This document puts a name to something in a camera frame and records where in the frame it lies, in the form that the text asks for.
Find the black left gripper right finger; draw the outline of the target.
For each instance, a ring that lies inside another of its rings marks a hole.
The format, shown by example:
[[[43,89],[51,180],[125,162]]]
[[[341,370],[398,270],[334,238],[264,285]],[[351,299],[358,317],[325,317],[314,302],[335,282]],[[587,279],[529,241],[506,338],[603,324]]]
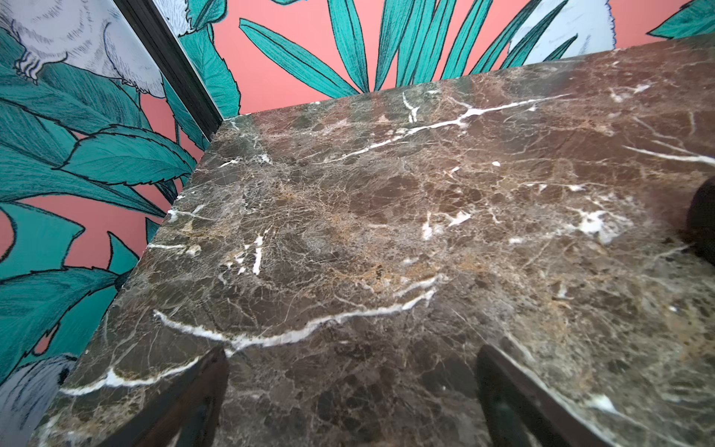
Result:
[[[492,345],[476,360],[478,399],[494,446],[611,446]]]

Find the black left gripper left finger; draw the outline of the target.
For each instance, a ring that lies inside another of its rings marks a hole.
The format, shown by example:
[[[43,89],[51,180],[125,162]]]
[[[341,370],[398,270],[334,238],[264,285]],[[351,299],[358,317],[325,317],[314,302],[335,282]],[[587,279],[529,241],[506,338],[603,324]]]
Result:
[[[212,446],[227,390],[225,350],[212,348],[102,446]]]

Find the dark avocado fake fruit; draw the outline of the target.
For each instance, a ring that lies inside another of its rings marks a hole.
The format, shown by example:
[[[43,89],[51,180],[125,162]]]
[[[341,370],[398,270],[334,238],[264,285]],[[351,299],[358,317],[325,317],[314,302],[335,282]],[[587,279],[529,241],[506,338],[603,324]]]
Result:
[[[686,230],[697,252],[710,264],[714,264],[714,178],[703,182],[696,191],[686,216]]]

